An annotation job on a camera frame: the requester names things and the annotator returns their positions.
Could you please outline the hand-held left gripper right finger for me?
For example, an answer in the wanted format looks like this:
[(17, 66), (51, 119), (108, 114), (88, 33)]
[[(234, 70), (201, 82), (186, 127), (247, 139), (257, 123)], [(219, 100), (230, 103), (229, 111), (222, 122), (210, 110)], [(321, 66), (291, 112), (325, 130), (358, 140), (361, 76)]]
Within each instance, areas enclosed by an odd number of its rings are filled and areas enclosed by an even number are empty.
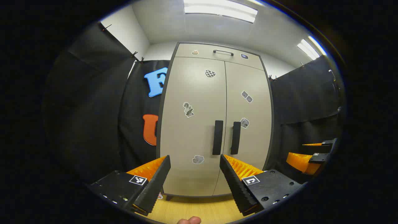
[(271, 169), (261, 171), (228, 155), (221, 155), (220, 169), (238, 210), (244, 215), (269, 212), (299, 193), (304, 185)]

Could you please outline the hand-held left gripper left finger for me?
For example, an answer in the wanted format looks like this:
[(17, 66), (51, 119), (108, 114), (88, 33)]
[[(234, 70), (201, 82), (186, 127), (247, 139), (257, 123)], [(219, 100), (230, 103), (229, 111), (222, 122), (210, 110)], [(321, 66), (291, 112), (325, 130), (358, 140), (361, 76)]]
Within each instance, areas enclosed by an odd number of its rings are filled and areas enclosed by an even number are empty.
[(170, 168), (170, 156), (166, 155), (129, 172), (115, 170), (87, 187), (113, 207), (147, 216), (155, 206)]

